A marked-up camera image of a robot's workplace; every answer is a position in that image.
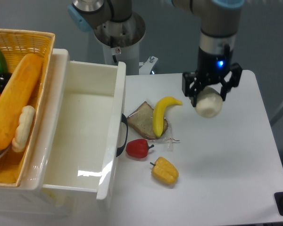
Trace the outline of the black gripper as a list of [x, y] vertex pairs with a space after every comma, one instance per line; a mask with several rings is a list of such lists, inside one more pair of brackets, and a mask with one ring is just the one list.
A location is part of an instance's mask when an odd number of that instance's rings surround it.
[[[193, 107], [197, 106], [198, 95], [208, 85], [221, 83], [223, 101], [232, 88], [239, 86], [242, 67], [238, 63], [231, 65], [232, 55], [230, 46], [223, 46], [221, 54], [211, 54], [199, 47], [196, 72], [182, 74], [182, 91]], [[225, 80], [226, 75], [230, 75], [228, 81]]]

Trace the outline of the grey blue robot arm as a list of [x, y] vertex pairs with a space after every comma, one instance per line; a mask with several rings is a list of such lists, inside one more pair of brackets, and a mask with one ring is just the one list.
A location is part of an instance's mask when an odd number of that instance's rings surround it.
[[[226, 98], [240, 82], [242, 68], [232, 63], [242, 0], [173, 0], [171, 5], [201, 19], [197, 69], [183, 73], [182, 91], [192, 106], [200, 101], [201, 91], [221, 84]], [[139, 44], [146, 31], [143, 18], [132, 10], [130, 0], [74, 0], [67, 7], [76, 26], [93, 32], [103, 47], [106, 64], [126, 63], [129, 74], [139, 70]]]

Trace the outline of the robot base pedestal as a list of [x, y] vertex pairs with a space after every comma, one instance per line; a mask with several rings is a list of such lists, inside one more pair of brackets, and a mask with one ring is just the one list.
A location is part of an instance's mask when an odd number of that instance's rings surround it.
[[143, 18], [135, 12], [124, 22], [107, 21], [94, 29], [94, 36], [102, 46], [105, 64], [124, 62], [127, 75], [138, 75], [140, 42], [145, 31]]

